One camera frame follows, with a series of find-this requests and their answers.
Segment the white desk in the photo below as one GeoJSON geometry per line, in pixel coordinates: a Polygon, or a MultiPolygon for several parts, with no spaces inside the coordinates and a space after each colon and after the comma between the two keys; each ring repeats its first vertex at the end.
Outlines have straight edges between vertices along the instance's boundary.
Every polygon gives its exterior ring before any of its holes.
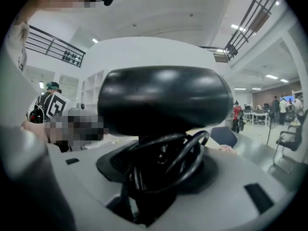
{"type": "Polygon", "coordinates": [[[268,113],[262,113],[262,114],[258,114],[258,113],[255,113],[255,112],[251,112],[251,113],[244,113],[244,115],[252,115],[252,124],[254,125],[254,116],[265,116],[265,126],[268,122],[268,113]]]}

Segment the table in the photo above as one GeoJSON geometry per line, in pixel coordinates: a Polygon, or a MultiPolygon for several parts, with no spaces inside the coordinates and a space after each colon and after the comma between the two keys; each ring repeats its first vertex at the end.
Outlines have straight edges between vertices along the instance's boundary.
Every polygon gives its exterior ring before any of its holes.
{"type": "Polygon", "coordinates": [[[251,113],[245,113],[244,112],[244,115],[252,115],[252,124],[254,125],[254,116],[265,116],[265,126],[268,122],[268,113],[262,113],[262,114],[258,114],[258,113],[255,113],[255,112],[251,112],[251,113]]]}

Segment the ceiling light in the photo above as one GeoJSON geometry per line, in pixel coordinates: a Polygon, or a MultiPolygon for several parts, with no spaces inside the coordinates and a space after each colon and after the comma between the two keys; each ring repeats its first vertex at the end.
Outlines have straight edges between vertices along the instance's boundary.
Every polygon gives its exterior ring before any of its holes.
{"type": "Polygon", "coordinates": [[[278,79],[278,77],[273,76],[273,75],[266,75],[265,77],[267,77],[267,78],[271,78],[271,79],[278,79]]]}
{"type": "MultiPolygon", "coordinates": [[[[237,25],[235,25],[235,24],[232,24],[231,27],[232,27],[232,28],[235,28],[235,29],[238,29],[238,28],[239,28],[239,26],[237,26],[237,25]]],[[[240,27],[240,31],[246,31],[246,29],[240,27]]]]}

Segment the person in black clothing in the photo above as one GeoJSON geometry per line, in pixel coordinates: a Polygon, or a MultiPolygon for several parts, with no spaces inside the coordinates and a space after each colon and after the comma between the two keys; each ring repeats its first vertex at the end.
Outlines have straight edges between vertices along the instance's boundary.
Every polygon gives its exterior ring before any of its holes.
{"type": "Polygon", "coordinates": [[[35,103],[34,110],[30,113],[30,121],[33,123],[43,123],[46,119],[46,111],[50,104],[53,93],[61,93],[60,86],[57,82],[49,82],[46,84],[47,91],[40,95],[35,103]]]}
{"type": "Polygon", "coordinates": [[[280,112],[280,108],[279,108],[279,101],[277,100],[277,96],[274,97],[272,106],[271,106],[271,111],[274,113],[275,118],[278,120],[278,116],[279,116],[279,112],[280,112]]]}

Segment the railing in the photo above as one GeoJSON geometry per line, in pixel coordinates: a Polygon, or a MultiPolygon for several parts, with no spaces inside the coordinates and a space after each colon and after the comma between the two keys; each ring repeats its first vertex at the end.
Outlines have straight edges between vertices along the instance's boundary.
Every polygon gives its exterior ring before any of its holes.
{"type": "Polygon", "coordinates": [[[86,54],[77,47],[34,26],[30,26],[26,49],[62,60],[77,67],[81,66],[83,57],[86,54]]]}
{"type": "Polygon", "coordinates": [[[277,2],[277,0],[264,0],[264,4],[262,4],[262,1],[263,0],[252,0],[244,18],[225,48],[206,46],[200,47],[210,49],[210,51],[215,52],[214,57],[216,62],[228,63],[234,56],[237,55],[239,49],[245,43],[249,42],[250,37],[256,35],[258,30],[271,15],[270,11],[277,2]]]}

